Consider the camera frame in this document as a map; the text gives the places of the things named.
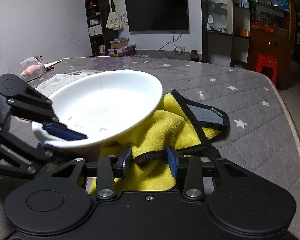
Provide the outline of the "white paper sheet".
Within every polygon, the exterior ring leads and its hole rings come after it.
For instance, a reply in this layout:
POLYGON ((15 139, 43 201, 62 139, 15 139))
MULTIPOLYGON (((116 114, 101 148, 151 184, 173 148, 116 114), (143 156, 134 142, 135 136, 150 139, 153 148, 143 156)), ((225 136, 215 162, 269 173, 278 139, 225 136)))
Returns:
POLYGON ((45 63, 44 64, 44 67, 45 69, 50 69, 52 68, 54 65, 58 64, 58 63, 61 63, 62 60, 58 60, 58 61, 53 61, 53 62, 50 62, 50 63, 45 63))

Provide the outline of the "white bowl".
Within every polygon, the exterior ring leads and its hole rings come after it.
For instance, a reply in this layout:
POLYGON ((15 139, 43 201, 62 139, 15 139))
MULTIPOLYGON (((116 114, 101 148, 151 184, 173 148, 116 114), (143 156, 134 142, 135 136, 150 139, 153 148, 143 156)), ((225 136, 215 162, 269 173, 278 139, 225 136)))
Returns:
POLYGON ((54 113, 69 129, 85 134, 83 140, 62 140, 33 122, 41 142, 58 150, 86 154, 137 126, 157 108, 163 94, 161 82, 151 74, 114 70, 87 75, 49 96, 54 113))

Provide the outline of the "red wooden cabinet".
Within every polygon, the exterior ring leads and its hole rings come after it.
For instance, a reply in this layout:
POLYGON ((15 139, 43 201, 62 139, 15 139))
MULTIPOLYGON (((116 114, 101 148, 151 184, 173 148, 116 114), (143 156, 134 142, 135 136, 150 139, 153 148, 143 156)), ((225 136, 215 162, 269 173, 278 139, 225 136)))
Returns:
POLYGON ((248 69, 256 70, 258 55, 277 59, 276 87, 289 86, 295 16, 292 0, 248 0, 250 41, 248 69))

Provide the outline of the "red plastic stool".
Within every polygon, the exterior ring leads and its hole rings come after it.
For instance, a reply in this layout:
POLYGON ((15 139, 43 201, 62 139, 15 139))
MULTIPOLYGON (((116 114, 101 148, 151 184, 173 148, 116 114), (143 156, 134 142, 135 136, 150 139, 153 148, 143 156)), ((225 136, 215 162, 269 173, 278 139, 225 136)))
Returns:
POLYGON ((274 85, 277 82, 279 63, 277 58, 265 54, 257 54, 256 72, 262 73, 263 69, 271 70, 271 81, 274 85))

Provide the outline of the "stacked boxes on console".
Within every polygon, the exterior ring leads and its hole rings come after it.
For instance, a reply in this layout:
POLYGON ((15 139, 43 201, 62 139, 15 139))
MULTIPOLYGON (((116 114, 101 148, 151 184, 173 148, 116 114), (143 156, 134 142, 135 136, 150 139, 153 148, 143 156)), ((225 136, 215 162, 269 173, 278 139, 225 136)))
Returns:
POLYGON ((108 52, 111 56, 128 56, 134 53, 136 44, 129 44, 129 38, 118 37, 110 42, 108 52))

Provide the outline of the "black wall television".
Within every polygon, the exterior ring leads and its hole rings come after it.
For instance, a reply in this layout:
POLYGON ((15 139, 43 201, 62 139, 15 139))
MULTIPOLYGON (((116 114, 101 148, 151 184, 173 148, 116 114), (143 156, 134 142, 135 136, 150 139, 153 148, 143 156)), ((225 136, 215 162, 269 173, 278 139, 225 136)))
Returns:
POLYGON ((188 31, 188 0, 125 0, 129 31, 188 31))

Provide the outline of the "dark shelf cabinet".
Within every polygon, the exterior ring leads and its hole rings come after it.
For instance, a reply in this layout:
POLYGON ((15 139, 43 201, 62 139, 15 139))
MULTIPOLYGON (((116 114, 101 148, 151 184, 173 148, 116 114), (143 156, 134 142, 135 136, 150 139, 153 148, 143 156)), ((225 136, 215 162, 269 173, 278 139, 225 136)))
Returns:
POLYGON ((250 41, 248 0, 201 0, 202 62, 247 68, 250 41))

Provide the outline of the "white floral cloth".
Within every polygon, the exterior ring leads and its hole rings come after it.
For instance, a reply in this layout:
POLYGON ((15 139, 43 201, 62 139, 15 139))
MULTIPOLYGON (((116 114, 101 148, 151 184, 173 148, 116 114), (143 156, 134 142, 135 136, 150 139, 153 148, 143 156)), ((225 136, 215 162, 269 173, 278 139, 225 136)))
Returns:
POLYGON ((76 72, 71 72, 69 74, 56 74, 52 78, 41 83, 36 90, 43 94, 45 97, 49 97, 57 90, 63 88, 64 86, 80 80, 84 77, 95 75, 101 73, 98 70, 81 70, 76 72))

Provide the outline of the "yellow cleaning cloth black trim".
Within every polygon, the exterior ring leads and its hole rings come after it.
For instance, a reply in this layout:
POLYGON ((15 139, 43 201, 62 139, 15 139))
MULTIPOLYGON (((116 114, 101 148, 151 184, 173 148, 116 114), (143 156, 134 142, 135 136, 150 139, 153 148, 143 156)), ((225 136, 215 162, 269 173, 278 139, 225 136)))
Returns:
POLYGON ((210 140, 227 131, 229 117, 220 109, 191 101, 178 91, 166 94, 157 109, 133 129, 101 144, 100 157, 119 155, 127 146, 132 149, 132 164, 124 178, 114 180, 122 191, 167 191, 176 182, 167 163, 167 148, 189 154, 202 146, 195 156, 206 152, 218 155, 210 140))

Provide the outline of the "grey star pattern table mat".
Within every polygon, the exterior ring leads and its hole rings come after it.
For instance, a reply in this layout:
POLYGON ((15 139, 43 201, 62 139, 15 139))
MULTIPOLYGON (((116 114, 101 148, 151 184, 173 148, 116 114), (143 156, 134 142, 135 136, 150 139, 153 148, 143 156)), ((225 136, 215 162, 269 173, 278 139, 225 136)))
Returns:
POLYGON ((55 69, 33 81, 34 87, 60 77, 84 73, 139 70, 157 77, 165 93, 176 89, 186 98, 223 110, 228 132, 213 145, 221 155, 288 190, 296 201, 289 231, 300 239, 300 140, 280 94, 262 74, 208 63, 164 59, 64 59, 55 69))

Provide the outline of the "dark low tv console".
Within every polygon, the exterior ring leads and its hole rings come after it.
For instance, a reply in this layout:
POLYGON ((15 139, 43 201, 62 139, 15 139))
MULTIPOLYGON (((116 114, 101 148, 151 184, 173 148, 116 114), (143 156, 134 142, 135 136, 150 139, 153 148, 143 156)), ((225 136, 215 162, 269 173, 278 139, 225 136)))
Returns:
MULTIPOLYGON (((199 54, 199 61, 203 62, 202 55, 199 54)), ((93 56, 111 56, 109 53, 94 53, 93 56)), ((159 59, 176 59, 176 60, 185 60, 190 61, 190 53, 181 52, 181 51, 167 51, 167 50, 135 50, 133 54, 128 56, 134 57, 152 57, 159 59)))

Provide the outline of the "tissue pack in plastic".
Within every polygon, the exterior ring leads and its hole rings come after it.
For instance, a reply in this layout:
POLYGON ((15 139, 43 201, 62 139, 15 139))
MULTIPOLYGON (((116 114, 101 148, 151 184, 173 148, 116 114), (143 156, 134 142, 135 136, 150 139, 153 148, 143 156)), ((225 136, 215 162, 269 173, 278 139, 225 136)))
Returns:
POLYGON ((20 74, 20 78, 25 82, 32 81, 41 77, 45 73, 45 67, 35 57, 29 57, 20 63, 24 70, 20 74))

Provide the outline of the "beige tote bag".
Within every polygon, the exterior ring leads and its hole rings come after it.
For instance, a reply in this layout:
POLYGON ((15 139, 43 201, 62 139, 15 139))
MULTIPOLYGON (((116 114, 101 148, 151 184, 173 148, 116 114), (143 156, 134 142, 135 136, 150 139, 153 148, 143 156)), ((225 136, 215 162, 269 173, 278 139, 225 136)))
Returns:
POLYGON ((109 10, 106 28, 117 31, 121 30, 123 27, 122 17, 115 0, 109 0, 109 10))

